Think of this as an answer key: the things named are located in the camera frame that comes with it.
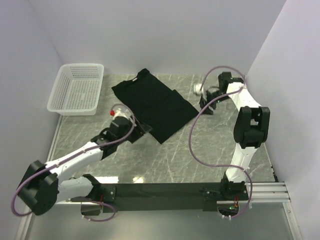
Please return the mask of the black t shirt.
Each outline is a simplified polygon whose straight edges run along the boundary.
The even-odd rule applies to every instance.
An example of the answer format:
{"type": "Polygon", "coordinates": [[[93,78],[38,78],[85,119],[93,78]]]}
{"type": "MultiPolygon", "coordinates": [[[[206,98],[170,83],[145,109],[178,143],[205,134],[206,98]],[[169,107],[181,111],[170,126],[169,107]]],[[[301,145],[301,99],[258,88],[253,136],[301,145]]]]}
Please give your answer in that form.
{"type": "Polygon", "coordinates": [[[149,125],[150,134],[163,144],[199,112],[176,90],[171,90],[146,68],[132,80],[111,88],[114,95],[140,121],[149,125]]]}

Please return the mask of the white plastic basket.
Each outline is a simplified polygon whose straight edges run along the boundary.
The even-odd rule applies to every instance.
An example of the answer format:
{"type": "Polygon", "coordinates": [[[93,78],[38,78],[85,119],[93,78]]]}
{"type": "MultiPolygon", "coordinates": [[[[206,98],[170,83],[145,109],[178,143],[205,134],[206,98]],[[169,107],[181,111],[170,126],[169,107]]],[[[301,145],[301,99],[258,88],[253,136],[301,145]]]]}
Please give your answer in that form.
{"type": "Polygon", "coordinates": [[[96,114],[104,76],[100,63],[71,63],[60,67],[47,110],[62,116],[96,114]]]}

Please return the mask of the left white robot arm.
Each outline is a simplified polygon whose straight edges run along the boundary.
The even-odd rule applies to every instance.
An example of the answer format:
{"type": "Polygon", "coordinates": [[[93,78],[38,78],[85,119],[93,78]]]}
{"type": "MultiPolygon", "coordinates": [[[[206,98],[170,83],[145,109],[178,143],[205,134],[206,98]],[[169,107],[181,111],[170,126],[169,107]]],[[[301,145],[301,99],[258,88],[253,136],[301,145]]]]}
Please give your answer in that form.
{"type": "Polygon", "coordinates": [[[72,198],[88,201],[102,200],[102,184],[91,174],[72,178],[78,170],[99,162],[117,151],[120,144],[134,143],[152,127],[124,116],[115,117],[83,147],[56,160],[41,163],[36,160],[27,168],[18,188],[18,197],[39,216],[48,212],[55,203],[72,198]]]}

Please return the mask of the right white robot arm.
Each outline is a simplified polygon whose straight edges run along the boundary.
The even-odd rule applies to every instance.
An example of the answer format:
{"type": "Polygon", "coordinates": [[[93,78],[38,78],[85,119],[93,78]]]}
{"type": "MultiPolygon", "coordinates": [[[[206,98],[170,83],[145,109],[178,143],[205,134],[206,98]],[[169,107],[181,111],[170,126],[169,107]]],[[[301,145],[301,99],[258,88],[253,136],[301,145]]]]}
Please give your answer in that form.
{"type": "Polygon", "coordinates": [[[201,83],[193,86],[193,92],[200,96],[199,105],[203,109],[215,98],[203,113],[212,115],[217,103],[231,99],[238,110],[233,129],[233,139],[236,143],[231,160],[231,166],[225,171],[220,182],[219,193],[226,200],[243,194],[245,190],[245,171],[249,169],[251,160],[267,140],[270,109],[261,106],[246,89],[245,81],[241,77],[233,77],[230,72],[218,75],[218,86],[215,92],[210,92],[201,83]]]}

